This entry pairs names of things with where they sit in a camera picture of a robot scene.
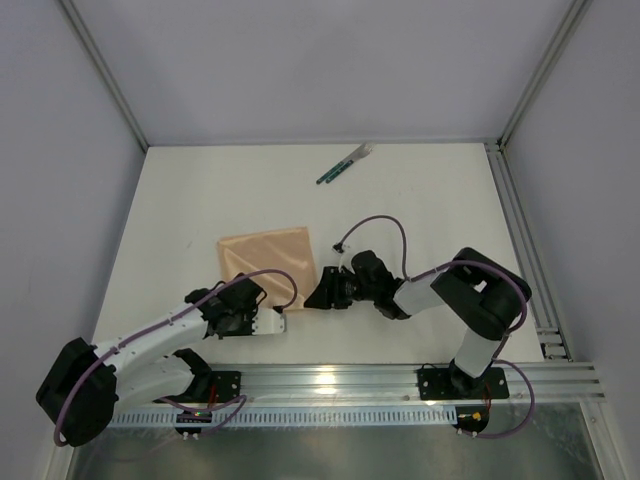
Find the peach satin napkin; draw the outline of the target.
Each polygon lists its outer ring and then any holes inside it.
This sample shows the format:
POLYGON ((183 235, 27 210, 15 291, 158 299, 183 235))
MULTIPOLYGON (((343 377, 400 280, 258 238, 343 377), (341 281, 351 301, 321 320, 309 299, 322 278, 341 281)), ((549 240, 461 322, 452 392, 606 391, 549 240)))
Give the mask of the peach satin napkin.
POLYGON ((295 281, 298 294, 288 311, 301 311, 316 286, 317 271, 307 227, 290 227, 221 238, 217 244, 223 280, 277 269, 295 281))

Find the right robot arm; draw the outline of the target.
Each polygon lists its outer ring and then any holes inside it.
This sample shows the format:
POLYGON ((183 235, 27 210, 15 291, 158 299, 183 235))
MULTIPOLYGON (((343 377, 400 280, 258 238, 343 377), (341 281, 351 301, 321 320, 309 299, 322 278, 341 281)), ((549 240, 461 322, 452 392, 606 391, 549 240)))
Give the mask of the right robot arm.
POLYGON ((494 359, 526 318, 528 283, 477 250, 466 247, 452 261, 418 280, 394 276, 371 250, 349 268, 326 266, 304 302, 315 310, 344 310, 368 301, 390 320, 407 320, 440 304, 466 325, 461 346, 447 367, 418 371, 423 399, 478 399, 497 383, 494 359))

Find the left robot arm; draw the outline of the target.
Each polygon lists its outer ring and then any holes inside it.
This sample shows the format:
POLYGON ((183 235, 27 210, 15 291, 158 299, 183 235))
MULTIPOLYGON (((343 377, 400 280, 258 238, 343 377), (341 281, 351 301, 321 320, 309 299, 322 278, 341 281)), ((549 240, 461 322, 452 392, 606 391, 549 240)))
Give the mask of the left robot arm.
POLYGON ((165 318, 132 333, 98 344, 69 341, 36 393, 55 425, 55 444, 87 444, 114 416, 149 402, 206 402, 215 375, 191 344, 251 334, 265 297, 253 280, 237 277, 190 292, 165 318))

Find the left controller board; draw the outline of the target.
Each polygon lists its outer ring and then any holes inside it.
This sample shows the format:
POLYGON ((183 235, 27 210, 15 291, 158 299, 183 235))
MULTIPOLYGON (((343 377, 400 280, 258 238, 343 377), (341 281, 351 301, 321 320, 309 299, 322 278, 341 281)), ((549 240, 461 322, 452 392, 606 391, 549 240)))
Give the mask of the left controller board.
POLYGON ((203 426, 212 424, 211 412, 183 411, 176 416, 176 432, 183 440, 198 440, 203 431, 203 426))

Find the controller board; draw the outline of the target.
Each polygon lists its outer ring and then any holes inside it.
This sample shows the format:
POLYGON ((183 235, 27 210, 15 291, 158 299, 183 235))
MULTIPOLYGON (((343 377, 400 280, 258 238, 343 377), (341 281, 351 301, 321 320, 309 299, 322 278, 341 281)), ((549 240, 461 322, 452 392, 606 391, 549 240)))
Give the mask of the controller board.
POLYGON ((453 427, 458 435, 477 437, 486 429, 489 420, 490 414, 486 409, 477 406, 457 407, 453 427))
POLYGON ((176 416, 176 432, 183 440, 198 440, 203 431, 203 426, 212 424, 211 412, 183 411, 176 416))

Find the right controller board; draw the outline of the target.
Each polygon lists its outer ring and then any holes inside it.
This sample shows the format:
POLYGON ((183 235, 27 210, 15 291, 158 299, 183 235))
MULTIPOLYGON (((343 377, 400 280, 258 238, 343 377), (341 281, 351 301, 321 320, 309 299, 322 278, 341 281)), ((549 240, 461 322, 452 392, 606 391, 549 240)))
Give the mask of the right controller board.
POLYGON ((477 437, 486 429, 489 420, 490 414, 486 409, 477 406, 457 407, 453 427, 458 435, 477 437))

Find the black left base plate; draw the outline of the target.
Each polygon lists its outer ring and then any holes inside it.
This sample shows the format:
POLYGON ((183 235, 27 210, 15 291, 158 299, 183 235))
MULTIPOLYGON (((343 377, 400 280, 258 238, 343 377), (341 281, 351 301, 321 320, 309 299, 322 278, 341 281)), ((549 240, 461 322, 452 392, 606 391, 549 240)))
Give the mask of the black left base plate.
POLYGON ((191 403, 214 405, 236 398, 241 392, 240 371, 212 371, 194 378, 186 398, 191 403))

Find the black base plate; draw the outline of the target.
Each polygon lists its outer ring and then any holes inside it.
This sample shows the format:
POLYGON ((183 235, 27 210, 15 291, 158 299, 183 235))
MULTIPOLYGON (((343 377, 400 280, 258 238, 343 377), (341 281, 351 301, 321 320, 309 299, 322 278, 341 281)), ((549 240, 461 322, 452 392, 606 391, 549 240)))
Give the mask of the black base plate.
POLYGON ((428 365, 416 371, 421 400, 481 400, 510 397, 505 372, 489 367, 480 377, 471 377, 453 364, 447 367, 428 365))
POLYGON ((191 403, 214 405, 236 398, 241 392, 240 371, 212 371, 194 378, 186 398, 191 403))

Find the green handled knife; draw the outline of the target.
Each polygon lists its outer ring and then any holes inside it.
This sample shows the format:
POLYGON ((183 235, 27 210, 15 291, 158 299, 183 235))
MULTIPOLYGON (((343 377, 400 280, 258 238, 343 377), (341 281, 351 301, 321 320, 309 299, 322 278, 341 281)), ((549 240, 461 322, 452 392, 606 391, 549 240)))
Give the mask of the green handled knife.
POLYGON ((362 158, 362 151, 360 149, 354 151, 349 156, 338 162, 331 169, 321 175, 317 180, 316 184, 328 184, 331 183, 335 178, 337 178, 341 173, 343 173, 346 169, 348 169, 351 165, 353 165, 357 160, 362 158))

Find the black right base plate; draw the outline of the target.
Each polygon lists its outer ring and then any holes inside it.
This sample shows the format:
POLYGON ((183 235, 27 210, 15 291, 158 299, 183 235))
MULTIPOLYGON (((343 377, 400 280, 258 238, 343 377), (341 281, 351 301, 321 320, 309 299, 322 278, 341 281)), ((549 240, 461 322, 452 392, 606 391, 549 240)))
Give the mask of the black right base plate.
POLYGON ((447 367, 428 365, 416 371, 421 400, 481 400, 510 397, 505 372, 489 367, 480 377, 471 377, 453 364, 447 367))

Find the right side frame rail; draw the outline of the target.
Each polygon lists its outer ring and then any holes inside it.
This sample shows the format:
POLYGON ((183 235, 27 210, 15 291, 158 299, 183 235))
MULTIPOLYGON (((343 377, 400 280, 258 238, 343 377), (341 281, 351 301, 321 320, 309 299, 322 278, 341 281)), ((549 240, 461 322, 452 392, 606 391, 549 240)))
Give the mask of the right side frame rail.
POLYGON ((573 356, 563 332, 561 315, 534 244, 505 152, 497 141, 485 143, 484 146, 521 276, 532 289, 529 309, 536 325, 543 357, 551 362, 572 362, 573 356))

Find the aluminium frame rail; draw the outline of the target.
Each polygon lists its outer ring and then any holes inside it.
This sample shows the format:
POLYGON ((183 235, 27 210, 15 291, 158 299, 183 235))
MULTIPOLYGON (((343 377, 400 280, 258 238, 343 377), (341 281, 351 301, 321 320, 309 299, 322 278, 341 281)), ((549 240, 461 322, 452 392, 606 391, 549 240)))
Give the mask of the aluminium frame rail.
MULTIPOLYGON (((224 365, 215 370, 239 371, 241 392, 251 405, 364 406, 419 405, 412 364, 224 365)), ((529 381, 537 403, 602 402, 605 391, 590 363, 536 362, 503 367, 508 403, 529 400, 529 381)))

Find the left back frame post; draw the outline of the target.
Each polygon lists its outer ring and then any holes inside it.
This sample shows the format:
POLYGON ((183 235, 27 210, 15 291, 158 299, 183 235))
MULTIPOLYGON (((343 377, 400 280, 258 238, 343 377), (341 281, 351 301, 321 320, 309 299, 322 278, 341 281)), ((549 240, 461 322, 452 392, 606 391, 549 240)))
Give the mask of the left back frame post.
POLYGON ((140 150, 146 153, 150 148, 150 143, 80 10, 75 2, 71 0, 57 0, 56 5, 86 54, 98 79, 105 87, 130 134, 135 139, 140 150))

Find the frame post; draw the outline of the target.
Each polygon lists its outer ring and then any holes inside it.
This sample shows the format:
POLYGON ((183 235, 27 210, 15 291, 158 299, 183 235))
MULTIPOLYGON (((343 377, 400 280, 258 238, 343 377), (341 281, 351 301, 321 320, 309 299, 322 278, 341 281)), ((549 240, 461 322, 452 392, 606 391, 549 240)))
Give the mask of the frame post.
POLYGON ((130 134, 135 139, 140 150, 146 153, 150 148, 150 143, 80 10, 75 2, 71 0, 57 0, 56 5, 86 54, 98 79, 105 87, 130 134))
POLYGON ((573 0, 569 3, 497 140, 502 150, 513 139, 592 4, 591 0, 573 0))

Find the right back frame post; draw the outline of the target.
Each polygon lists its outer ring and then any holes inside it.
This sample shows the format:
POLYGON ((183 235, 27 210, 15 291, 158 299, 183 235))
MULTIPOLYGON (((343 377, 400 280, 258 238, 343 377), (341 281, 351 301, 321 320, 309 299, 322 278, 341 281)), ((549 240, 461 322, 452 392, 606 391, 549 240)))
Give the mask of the right back frame post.
POLYGON ((569 3, 497 140, 502 150, 513 139, 592 4, 591 0, 573 0, 569 3))

